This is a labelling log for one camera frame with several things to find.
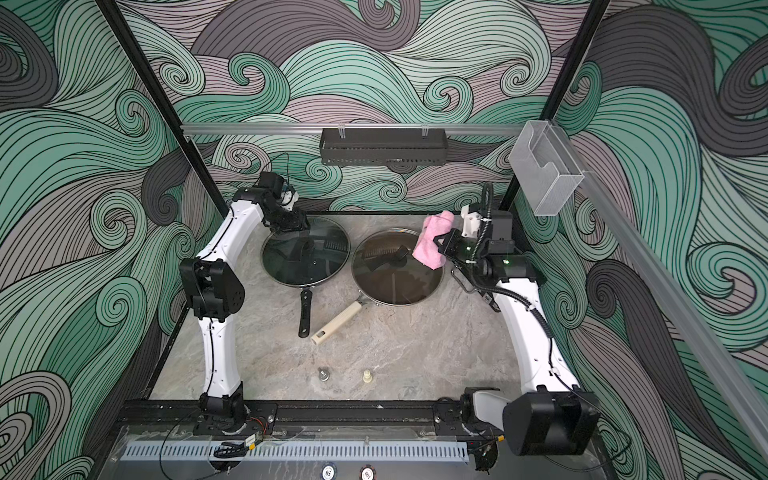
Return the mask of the pink cloth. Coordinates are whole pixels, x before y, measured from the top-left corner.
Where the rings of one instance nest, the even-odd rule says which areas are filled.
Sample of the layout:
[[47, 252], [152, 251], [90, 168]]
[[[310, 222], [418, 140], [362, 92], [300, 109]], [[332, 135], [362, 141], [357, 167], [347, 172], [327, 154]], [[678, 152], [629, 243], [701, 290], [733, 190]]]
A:
[[423, 220], [421, 232], [412, 251], [413, 258], [432, 270], [442, 268], [446, 259], [438, 251], [435, 238], [448, 233], [453, 228], [453, 222], [454, 214], [450, 211], [427, 216]]

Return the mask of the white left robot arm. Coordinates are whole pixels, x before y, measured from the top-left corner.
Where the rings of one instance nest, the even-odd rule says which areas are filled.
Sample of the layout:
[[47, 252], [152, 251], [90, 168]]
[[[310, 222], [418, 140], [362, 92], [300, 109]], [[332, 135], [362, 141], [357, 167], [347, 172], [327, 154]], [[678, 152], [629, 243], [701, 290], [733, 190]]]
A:
[[207, 415], [232, 419], [237, 428], [247, 422], [248, 413], [235, 340], [236, 314], [244, 304], [245, 287], [235, 267], [257, 227], [276, 234], [309, 228], [306, 214], [295, 206], [297, 200], [298, 194], [285, 177], [262, 173], [255, 185], [235, 193], [213, 239], [197, 256], [179, 265], [185, 297], [202, 336], [205, 379], [200, 409]]

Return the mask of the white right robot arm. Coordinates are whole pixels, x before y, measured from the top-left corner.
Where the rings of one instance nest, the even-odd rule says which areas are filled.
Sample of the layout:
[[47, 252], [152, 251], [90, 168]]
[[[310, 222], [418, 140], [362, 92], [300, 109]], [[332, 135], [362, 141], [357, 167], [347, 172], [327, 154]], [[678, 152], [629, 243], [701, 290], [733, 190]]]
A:
[[540, 303], [539, 280], [523, 255], [493, 253], [453, 229], [433, 240], [472, 288], [490, 296], [503, 316], [520, 369], [521, 394], [469, 389], [462, 414], [502, 434], [518, 456], [581, 455], [601, 416], [596, 395], [570, 371]]

